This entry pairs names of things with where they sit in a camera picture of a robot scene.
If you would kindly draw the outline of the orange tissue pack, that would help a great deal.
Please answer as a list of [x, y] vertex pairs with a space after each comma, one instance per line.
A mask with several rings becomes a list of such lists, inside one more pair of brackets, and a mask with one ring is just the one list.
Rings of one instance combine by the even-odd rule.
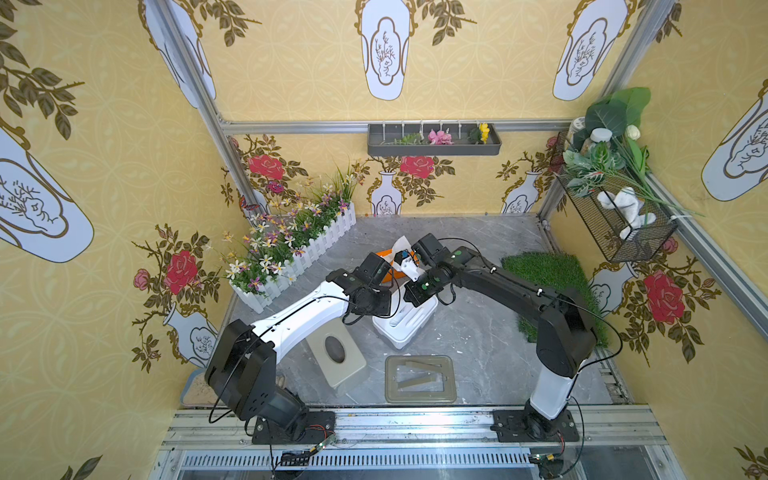
[[411, 243], [405, 236], [396, 240], [390, 250], [378, 252], [377, 255], [388, 264], [383, 283], [402, 278], [416, 280], [419, 276], [418, 262], [414, 257]]

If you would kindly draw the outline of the white tissue box lid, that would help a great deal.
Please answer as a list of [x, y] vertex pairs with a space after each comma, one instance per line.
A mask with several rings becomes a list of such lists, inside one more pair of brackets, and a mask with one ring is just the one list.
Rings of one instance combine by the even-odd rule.
[[[419, 274], [423, 272], [424, 269], [419, 267]], [[404, 319], [411, 319], [414, 317], [429, 317], [430, 319], [432, 317], [438, 305], [436, 297], [428, 300], [419, 307], [414, 307], [412, 304], [401, 298], [405, 293], [405, 285], [410, 281], [411, 280], [408, 278], [402, 278], [400, 280], [386, 282], [382, 285], [384, 288], [388, 288], [392, 293], [391, 312], [385, 317], [376, 318], [387, 319], [391, 325], [397, 325]]]

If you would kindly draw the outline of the grey tissue box base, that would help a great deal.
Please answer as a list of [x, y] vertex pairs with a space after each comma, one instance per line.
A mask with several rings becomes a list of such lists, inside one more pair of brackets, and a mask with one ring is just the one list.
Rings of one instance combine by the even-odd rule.
[[376, 331], [397, 350], [403, 350], [428, 321], [429, 317], [414, 317], [391, 325], [387, 319], [372, 319]]

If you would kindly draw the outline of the beige tissue box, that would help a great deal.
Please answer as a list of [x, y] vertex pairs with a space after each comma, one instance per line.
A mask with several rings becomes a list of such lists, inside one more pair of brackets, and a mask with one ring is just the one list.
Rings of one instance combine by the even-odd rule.
[[367, 378], [367, 361], [340, 319], [318, 328], [307, 342], [328, 385], [337, 394], [347, 393]]

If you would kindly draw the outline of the olive green frame tray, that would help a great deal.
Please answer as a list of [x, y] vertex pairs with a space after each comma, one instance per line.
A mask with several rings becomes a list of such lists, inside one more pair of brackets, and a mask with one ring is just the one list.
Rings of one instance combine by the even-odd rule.
[[445, 355], [392, 355], [385, 362], [385, 399], [391, 404], [438, 405], [457, 400], [453, 361]]

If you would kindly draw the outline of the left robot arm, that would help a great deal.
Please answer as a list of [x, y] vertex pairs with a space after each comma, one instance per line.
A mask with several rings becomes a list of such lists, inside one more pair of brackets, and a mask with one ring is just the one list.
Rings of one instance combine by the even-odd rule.
[[277, 314], [247, 324], [234, 320], [219, 335], [205, 372], [222, 406], [242, 421], [259, 418], [289, 442], [316, 433], [314, 416], [299, 398], [276, 383], [282, 358], [326, 323], [349, 314], [388, 315], [392, 292], [382, 284], [391, 266], [370, 253], [353, 271], [337, 269], [318, 287]]

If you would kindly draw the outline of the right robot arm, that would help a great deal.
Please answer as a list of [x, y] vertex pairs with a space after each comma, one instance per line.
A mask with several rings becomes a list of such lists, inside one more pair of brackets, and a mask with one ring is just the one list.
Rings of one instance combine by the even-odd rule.
[[412, 250], [426, 271], [406, 285], [407, 302], [419, 306], [447, 287], [463, 288], [507, 307], [536, 328], [541, 370], [526, 411], [537, 420], [559, 417], [597, 345], [595, 316], [583, 296], [572, 288], [560, 292], [540, 287], [491, 263], [470, 246], [450, 250], [432, 234]]

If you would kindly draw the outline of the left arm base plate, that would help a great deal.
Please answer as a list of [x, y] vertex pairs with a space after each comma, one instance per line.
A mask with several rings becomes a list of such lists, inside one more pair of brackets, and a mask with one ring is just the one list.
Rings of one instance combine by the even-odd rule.
[[253, 445], [316, 445], [330, 437], [335, 430], [336, 414], [331, 410], [310, 410], [293, 427], [286, 430], [276, 422], [258, 417]]

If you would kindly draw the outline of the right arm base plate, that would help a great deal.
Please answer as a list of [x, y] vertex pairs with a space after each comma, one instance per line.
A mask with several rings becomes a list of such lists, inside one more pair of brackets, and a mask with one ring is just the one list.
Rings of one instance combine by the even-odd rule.
[[555, 419], [535, 410], [493, 410], [490, 429], [500, 443], [576, 442], [581, 439], [579, 424], [565, 409]]

